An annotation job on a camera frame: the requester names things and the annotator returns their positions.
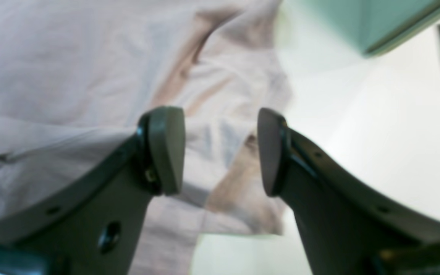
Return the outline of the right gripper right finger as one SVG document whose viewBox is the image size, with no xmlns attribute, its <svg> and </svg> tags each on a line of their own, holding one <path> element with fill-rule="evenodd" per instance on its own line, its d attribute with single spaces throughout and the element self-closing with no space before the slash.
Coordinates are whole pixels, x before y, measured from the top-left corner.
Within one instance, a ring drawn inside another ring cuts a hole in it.
<svg viewBox="0 0 440 275">
<path fill-rule="evenodd" d="M 440 221 L 344 170 L 270 108 L 258 113 L 265 193 L 293 211 L 314 275 L 440 275 Z"/>
</svg>

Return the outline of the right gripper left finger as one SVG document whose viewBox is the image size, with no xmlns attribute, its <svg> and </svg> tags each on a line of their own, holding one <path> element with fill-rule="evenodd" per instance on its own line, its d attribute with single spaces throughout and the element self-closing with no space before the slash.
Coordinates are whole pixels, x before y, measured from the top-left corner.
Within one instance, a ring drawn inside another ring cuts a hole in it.
<svg viewBox="0 0 440 275">
<path fill-rule="evenodd" d="M 152 198 L 181 191 L 185 117 L 143 114 L 136 132 L 86 175 L 0 220 L 0 275 L 125 275 Z"/>
</svg>

